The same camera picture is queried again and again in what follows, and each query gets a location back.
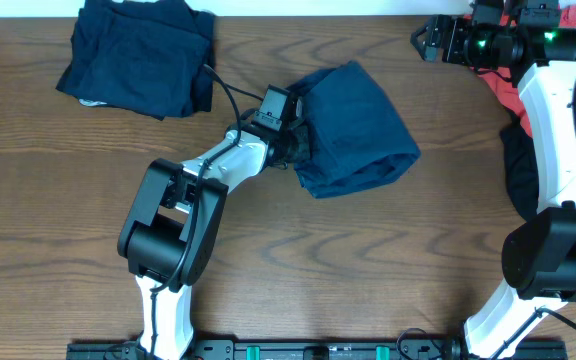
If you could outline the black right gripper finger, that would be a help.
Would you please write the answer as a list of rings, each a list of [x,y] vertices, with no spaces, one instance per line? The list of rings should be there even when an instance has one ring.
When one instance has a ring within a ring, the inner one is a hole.
[[[412,43],[440,43],[446,29],[449,27],[449,15],[431,16],[420,28],[411,34]]]
[[[420,27],[410,36],[410,43],[426,62],[434,62],[441,47],[441,33],[436,27]]]

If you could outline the blue denim shorts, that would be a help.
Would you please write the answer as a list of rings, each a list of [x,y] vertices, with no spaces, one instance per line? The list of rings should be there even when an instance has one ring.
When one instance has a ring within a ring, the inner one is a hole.
[[[356,61],[315,71],[288,87],[303,100],[311,158],[294,165],[317,199],[397,181],[421,151],[385,91]]]

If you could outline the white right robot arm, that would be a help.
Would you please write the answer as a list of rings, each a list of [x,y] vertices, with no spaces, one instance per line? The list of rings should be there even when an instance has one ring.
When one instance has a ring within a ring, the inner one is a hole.
[[[425,61],[476,70],[505,67],[530,120],[538,173],[535,216],[502,249],[503,278],[446,342],[445,359],[550,359],[526,336],[576,302],[576,29],[526,22],[431,17],[410,38]]]

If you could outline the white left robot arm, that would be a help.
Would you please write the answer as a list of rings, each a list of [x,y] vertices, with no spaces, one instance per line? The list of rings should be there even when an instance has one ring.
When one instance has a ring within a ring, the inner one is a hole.
[[[181,359],[190,349],[192,287],[218,235],[227,196],[266,168],[309,159],[307,126],[231,129],[201,156],[147,168],[120,232],[117,251],[141,292],[141,359]]]

